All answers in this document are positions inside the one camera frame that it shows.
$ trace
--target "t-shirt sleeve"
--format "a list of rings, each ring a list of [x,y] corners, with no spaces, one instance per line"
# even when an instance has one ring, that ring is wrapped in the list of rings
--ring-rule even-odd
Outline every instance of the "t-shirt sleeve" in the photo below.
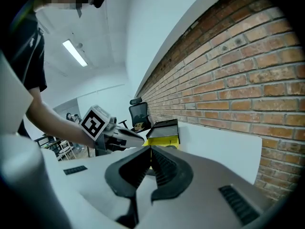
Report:
[[[24,80],[26,89],[39,87],[42,92],[47,88],[46,78],[44,75],[44,38],[41,39],[32,55],[27,74]]]

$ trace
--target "office chair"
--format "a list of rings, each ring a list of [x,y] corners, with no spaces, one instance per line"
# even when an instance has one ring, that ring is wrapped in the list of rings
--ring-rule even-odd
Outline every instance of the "office chair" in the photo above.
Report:
[[[151,129],[152,123],[150,122],[150,120],[148,118],[149,114],[147,113],[147,109],[148,109],[147,103],[142,102],[141,97],[132,99],[132,100],[130,100],[129,103],[131,105],[129,107],[129,113],[132,117],[132,126],[133,126],[133,128],[131,130],[135,131],[134,126],[137,123],[143,123],[143,126],[144,126],[144,128],[139,132]],[[128,128],[125,123],[126,121],[127,120],[121,121],[121,122],[119,122],[119,124],[123,124],[125,128]]]

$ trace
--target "fluorescent light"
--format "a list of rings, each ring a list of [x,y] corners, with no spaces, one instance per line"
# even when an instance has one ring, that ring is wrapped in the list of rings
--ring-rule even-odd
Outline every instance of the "fluorescent light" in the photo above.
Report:
[[[73,45],[72,45],[70,40],[67,40],[67,41],[63,42],[62,44],[69,51],[69,53],[72,54],[72,56],[77,60],[77,62],[81,64],[82,67],[85,67],[85,66],[88,65],[86,63],[86,61],[81,57],[81,55],[73,47]]]

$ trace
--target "black t-shirt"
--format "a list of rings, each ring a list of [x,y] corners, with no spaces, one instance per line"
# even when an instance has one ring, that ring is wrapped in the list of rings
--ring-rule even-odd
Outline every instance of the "black t-shirt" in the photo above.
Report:
[[[42,92],[47,88],[43,68],[44,38],[31,5],[32,1],[28,0],[25,5],[10,7],[9,13],[6,11],[6,33],[2,35],[1,49],[25,88],[39,87]],[[18,133],[29,137],[23,121]]]

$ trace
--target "person's arm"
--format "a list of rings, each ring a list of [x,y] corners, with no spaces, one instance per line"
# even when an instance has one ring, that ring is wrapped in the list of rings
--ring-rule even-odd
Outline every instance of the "person's arm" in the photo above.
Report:
[[[33,102],[26,116],[37,128],[48,135],[94,148],[94,141],[78,124],[60,117],[42,101],[39,87],[30,89],[29,92]]]

